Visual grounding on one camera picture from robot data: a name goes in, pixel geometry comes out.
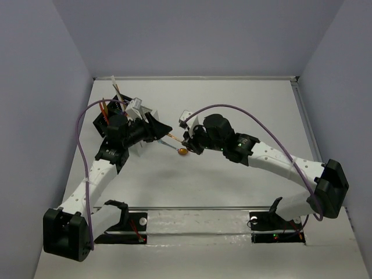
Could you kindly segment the gold knife black handle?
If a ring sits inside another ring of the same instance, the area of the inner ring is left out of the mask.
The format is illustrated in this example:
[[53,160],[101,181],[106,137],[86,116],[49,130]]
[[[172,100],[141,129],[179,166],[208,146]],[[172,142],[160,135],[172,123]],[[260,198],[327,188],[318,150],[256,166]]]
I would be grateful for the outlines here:
[[108,107],[107,107],[105,101],[102,102],[102,106],[103,106],[103,110],[104,110],[104,112],[105,112],[105,115],[106,115],[106,117],[108,118],[108,117],[109,117],[109,112],[108,112]]

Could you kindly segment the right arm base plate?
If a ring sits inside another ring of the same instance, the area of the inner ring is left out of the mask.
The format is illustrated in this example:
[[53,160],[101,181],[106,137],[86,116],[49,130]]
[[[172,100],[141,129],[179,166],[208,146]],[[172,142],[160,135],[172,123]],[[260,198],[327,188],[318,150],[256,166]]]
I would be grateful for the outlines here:
[[269,220],[268,212],[253,211],[249,213],[247,221],[251,229],[251,241],[253,244],[305,244],[303,228],[308,218],[303,223],[301,218],[285,221],[281,218]]

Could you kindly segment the iridescent blue purple fork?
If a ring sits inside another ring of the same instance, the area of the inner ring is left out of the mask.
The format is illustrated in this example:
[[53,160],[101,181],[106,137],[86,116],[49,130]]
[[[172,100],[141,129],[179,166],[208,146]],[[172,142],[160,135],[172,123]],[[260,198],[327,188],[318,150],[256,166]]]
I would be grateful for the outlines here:
[[115,114],[118,114],[118,115],[125,115],[125,112],[119,110],[119,109],[112,109],[110,108],[110,111],[115,113]]

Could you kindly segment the iridescent metal spoon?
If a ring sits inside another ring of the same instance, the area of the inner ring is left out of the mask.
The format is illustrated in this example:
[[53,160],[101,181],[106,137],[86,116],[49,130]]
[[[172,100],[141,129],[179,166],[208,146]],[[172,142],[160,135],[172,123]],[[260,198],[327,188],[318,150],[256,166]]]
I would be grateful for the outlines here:
[[163,140],[161,140],[161,139],[158,140],[158,143],[160,143],[160,144],[162,144],[162,145],[165,145],[165,146],[167,146],[167,147],[169,147],[169,148],[172,148],[172,149],[176,150],[177,153],[178,153],[180,156],[187,156],[188,153],[189,153],[189,151],[188,151],[187,149],[185,149],[185,148],[177,148],[177,147],[175,147],[175,146],[173,146],[173,145],[171,145],[171,144],[166,143],[165,141],[163,141]]

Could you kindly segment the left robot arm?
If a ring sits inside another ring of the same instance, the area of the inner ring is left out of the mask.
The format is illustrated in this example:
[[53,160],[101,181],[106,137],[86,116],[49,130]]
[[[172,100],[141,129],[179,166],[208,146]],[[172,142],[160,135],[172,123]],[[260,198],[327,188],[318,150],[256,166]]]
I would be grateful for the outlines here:
[[141,141],[160,140],[171,131],[150,113],[135,120],[125,115],[112,116],[92,165],[85,167],[82,182],[60,206],[44,214],[44,252],[82,262],[94,250],[94,241],[108,228],[125,228],[130,218],[125,202],[108,200],[97,212],[93,207],[126,164],[130,147]]

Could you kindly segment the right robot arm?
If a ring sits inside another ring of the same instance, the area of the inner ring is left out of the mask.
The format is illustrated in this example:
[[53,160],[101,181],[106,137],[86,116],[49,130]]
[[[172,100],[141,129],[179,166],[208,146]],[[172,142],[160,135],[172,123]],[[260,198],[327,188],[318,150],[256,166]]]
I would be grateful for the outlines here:
[[189,111],[179,119],[185,129],[183,145],[198,155],[204,150],[220,151],[226,159],[262,169],[286,178],[305,190],[289,198],[277,198],[267,212],[256,218],[264,230],[276,230],[297,217],[318,214],[336,219],[349,189],[342,166],[336,160],[312,162],[275,149],[258,138],[236,133],[220,114],[207,116],[203,123]]

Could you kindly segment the orange chopstick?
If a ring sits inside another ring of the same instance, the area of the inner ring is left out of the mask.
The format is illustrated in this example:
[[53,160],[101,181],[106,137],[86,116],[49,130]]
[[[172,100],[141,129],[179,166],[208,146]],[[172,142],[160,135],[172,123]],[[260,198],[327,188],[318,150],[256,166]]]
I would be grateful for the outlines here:
[[124,98],[122,97],[122,95],[121,95],[121,93],[120,93],[119,86],[118,86],[117,84],[114,84],[113,86],[114,86],[115,89],[116,89],[118,99],[121,100],[122,102],[124,102],[124,104],[125,104]]

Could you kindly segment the orange plastic knife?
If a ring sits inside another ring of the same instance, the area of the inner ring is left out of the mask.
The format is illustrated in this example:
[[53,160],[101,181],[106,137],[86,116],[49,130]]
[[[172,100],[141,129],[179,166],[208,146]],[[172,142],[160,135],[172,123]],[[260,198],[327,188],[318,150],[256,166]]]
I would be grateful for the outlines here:
[[101,113],[102,113],[102,115],[103,115],[103,118],[104,118],[105,121],[106,121],[106,124],[109,124],[109,118],[107,118],[106,115],[105,115],[105,112],[104,112],[104,110],[103,110],[103,106],[102,106],[102,102],[99,104],[99,107],[100,107]]

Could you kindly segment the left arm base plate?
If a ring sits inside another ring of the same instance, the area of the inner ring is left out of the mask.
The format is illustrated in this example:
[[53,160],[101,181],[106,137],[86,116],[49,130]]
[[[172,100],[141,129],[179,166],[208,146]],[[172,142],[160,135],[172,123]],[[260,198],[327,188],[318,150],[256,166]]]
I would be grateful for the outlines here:
[[130,212],[126,224],[109,227],[96,237],[95,244],[145,245],[147,244],[147,212]]

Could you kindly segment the gold ornate fork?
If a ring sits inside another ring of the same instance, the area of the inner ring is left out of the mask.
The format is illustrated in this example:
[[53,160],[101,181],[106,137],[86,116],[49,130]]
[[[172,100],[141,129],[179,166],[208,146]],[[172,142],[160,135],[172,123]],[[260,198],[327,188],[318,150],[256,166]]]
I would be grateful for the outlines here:
[[167,136],[170,137],[170,138],[172,138],[173,140],[176,140],[177,142],[180,142],[180,143],[183,142],[183,140],[181,140],[181,139],[179,139],[179,138],[173,136],[172,134],[167,134]]

